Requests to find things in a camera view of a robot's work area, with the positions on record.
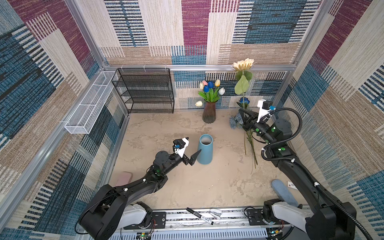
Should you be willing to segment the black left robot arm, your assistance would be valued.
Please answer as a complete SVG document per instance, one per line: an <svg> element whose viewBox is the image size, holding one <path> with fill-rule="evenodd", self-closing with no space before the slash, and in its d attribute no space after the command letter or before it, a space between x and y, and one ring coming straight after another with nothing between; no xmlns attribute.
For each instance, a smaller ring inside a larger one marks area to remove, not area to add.
<svg viewBox="0 0 384 240"><path fill-rule="evenodd" d="M199 150L188 158L185 155L168 154L166 151L158 152L141 179L123 186L102 186L75 225L80 225L95 240L109 239L117 229L129 225L120 223L127 205L160 190L167 182L167 174L171 170L180 163L192 166L200 153Z"/></svg>

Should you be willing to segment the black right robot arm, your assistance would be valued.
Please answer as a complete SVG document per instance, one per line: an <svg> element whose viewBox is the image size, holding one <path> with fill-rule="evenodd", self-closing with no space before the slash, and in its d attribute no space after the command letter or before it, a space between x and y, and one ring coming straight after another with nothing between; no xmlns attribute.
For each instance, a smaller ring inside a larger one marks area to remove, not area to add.
<svg viewBox="0 0 384 240"><path fill-rule="evenodd" d="M298 117L299 125L295 132L285 119L276 120L272 126L267 124L269 117L280 111L289 111ZM298 111L291 108L261 108L258 113L247 109L240 109L239 113L243 120L243 129L256 133L266 143L261 150L261 157L282 171L310 206L310 210L305 211L282 200L265 201L265 222L288 222L305 232L311 240L353 240L356 228L366 233L365 228L357 221L357 212L352 204L343 203L331 194L288 146L287 142L302 130L303 119Z"/></svg>

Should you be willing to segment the blue tulip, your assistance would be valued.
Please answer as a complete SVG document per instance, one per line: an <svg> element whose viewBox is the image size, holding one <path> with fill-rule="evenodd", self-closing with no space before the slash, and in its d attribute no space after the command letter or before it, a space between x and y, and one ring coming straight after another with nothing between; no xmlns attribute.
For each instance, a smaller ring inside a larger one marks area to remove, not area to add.
<svg viewBox="0 0 384 240"><path fill-rule="evenodd" d="M208 93L211 93L213 94L214 93L214 90L215 90L215 84L213 82L207 82L208 85L207 86L204 86L204 93L208 94Z"/></svg>

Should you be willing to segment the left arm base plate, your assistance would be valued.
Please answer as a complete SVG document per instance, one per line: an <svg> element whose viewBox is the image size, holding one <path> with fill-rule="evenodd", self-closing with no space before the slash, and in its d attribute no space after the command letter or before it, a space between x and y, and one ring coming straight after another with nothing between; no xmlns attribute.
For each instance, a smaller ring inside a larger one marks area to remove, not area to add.
<svg viewBox="0 0 384 240"><path fill-rule="evenodd" d="M123 227L124 230L150 230L155 226L155 230L164 229L166 227L166 212L152 212L147 214L144 220L138 225L130 225Z"/></svg>

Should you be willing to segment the teal cylindrical vase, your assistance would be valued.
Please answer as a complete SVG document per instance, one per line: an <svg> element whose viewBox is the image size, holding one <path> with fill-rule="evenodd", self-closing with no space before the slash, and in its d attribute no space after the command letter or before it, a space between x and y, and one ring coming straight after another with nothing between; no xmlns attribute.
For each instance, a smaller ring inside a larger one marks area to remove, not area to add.
<svg viewBox="0 0 384 240"><path fill-rule="evenodd" d="M197 161L202 165L208 165L213 160L213 142L211 135L204 134L199 139L198 150L201 150Z"/></svg>

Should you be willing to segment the cream sunflower stem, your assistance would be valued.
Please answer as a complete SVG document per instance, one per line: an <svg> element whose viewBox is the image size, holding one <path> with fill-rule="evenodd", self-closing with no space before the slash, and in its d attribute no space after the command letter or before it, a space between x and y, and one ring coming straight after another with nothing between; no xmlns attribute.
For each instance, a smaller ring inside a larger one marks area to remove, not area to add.
<svg viewBox="0 0 384 240"><path fill-rule="evenodd" d="M245 97L246 92L250 86L250 81L253 77L253 73L250 72L254 59L245 59L242 61L234 62L232 64L233 69L235 70L235 79L237 84L235 85L235 94Z"/></svg>

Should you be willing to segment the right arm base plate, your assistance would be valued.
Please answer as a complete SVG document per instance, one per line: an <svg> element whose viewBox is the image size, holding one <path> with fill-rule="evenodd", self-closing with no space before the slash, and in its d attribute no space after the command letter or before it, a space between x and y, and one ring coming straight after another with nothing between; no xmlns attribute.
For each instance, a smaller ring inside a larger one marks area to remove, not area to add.
<svg viewBox="0 0 384 240"><path fill-rule="evenodd" d="M267 221L263 217L263 210L262 209L255 209L255 208L245 208L243 211L245 217L249 221L250 226L270 226L270 227L281 227L281 226L288 226L290 227L291 224L282 221L282 220L272 220Z"/></svg>

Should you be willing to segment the yellow tulip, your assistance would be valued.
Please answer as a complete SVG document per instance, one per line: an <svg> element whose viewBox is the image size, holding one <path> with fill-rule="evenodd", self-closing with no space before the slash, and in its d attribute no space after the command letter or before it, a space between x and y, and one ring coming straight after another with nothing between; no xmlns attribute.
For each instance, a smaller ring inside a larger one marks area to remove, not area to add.
<svg viewBox="0 0 384 240"><path fill-rule="evenodd" d="M215 86L216 86L216 87L219 87L220 84L221 84L221 81L220 81L219 79L217 79L217 80L215 81Z"/></svg>

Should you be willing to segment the dark red glass vase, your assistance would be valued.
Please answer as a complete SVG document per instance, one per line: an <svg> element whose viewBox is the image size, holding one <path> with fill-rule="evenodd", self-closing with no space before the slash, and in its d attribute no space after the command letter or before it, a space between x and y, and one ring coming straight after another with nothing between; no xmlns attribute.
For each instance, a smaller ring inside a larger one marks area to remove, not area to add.
<svg viewBox="0 0 384 240"><path fill-rule="evenodd" d="M202 115L203 121L211 124L216 120L216 103L206 102L204 112Z"/></svg>

